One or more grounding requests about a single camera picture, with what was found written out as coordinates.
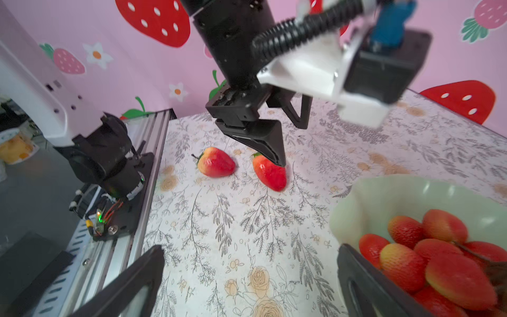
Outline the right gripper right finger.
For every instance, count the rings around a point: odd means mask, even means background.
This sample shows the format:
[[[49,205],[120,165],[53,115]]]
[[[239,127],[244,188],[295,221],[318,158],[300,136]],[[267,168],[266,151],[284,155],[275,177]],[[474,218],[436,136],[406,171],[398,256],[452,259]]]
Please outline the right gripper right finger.
[[[349,316],[432,315],[352,246],[340,246],[337,265],[341,298]]]

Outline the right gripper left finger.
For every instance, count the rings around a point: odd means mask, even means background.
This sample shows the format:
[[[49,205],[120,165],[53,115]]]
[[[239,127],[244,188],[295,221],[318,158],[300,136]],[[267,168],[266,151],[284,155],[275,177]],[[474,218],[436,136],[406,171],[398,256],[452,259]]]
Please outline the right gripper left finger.
[[[151,316],[165,268],[161,245],[146,251],[109,283],[92,269],[84,275],[66,316]]]

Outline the red wax apple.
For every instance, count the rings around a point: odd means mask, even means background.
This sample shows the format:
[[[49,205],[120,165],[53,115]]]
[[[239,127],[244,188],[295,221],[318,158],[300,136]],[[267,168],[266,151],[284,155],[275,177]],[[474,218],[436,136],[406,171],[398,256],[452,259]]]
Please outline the red wax apple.
[[[222,178],[234,174],[236,163],[224,151],[208,147],[200,156],[192,155],[197,160],[199,172],[210,178]]]
[[[254,172],[259,180],[275,192],[282,192],[287,186],[287,172],[277,166],[261,153],[255,153],[252,159]]]

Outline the red fake berry bunch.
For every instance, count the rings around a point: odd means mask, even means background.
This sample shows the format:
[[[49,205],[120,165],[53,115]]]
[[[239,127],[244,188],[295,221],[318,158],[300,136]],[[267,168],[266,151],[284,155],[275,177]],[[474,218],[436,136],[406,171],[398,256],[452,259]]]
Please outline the red fake berry bunch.
[[[441,209],[421,222],[395,216],[388,233],[363,235],[360,253],[430,313],[506,315],[506,249],[470,241],[465,223]]]

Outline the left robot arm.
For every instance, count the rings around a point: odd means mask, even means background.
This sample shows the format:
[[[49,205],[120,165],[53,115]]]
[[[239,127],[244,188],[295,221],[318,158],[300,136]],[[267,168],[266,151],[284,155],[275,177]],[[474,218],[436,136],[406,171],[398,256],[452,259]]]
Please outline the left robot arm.
[[[120,199],[144,187],[127,154],[131,99],[192,109],[203,92],[190,13],[202,1],[1,3],[1,92],[38,125],[76,177]]]

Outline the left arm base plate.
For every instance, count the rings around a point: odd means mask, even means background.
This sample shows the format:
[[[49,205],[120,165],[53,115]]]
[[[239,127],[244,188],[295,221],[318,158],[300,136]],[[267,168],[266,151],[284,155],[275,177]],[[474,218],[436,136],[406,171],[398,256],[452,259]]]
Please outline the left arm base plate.
[[[112,198],[102,188],[91,184],[76,191],[69,211],[84,220],[85,232],[94,241],[117,239],[136,232],[153,163],[153,153],[145,153],[137,160],[143,188],[132,199]]]

